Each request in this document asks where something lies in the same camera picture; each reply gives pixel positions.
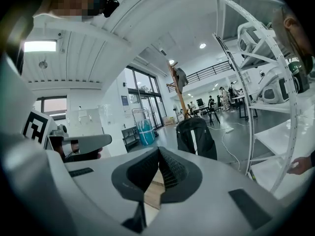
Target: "concrete floor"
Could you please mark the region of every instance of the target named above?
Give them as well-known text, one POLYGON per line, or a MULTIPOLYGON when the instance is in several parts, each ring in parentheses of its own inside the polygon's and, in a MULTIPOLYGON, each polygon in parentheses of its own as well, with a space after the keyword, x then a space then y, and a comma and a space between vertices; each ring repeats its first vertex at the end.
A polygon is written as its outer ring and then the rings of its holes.
MULTIPOLYGON (((257 110, 257 113, 258 118, 254 120, 255 133, 272 128, 290 118, 289 115, 287 114, 271 111, 257 110)), ((248 121, 245 121, 244 118, 239 118, 238 110, 234 112, 231 111, 223 112, 219 110, 217 112, 217 115, 219 117, 221 124, 219 124, 217 120, 214 120, 214 126, 211 127, 214 129, 222 129, 226 128, 227 126, 234 128, 232 132, 227 133, 224 136, 223 141, 228 150, 232 154, 234 154, 241 162, 241 171, 245 172, 249 154, 250 131, 249 127, 244 127, 235 123, 240 123, 245 126, 248 125, 249 123, 248 121)), ((209 117, 205 117, 205 120, 207 121, 208 126, 210 126, 209 117)), ((154 143, 150 145, 150 147, 163 146, 166 148, 177 149, 175 127, 176 127, 175 125, 170 125, 159 129, 157 131, 159 133, 159 136, 156 138, 154 143)), ((238 163, 236 159, 226 151, 221 142, 225 130, 210 129, 210 133, 216 143, 218 161, 227 163, 231 165, 233 168, 237 169, 238 163)), ((144 147, 145 146, 139 143, 137 146, 133 147, 130 150, 130 152, 142 149, 144 147)), ((254 158, 262 158, 272 155, 273 153, 270 152, 269 149, 266 146, 264 146, 260 141, 258 140, 255 141, 253 155, 254 158)))

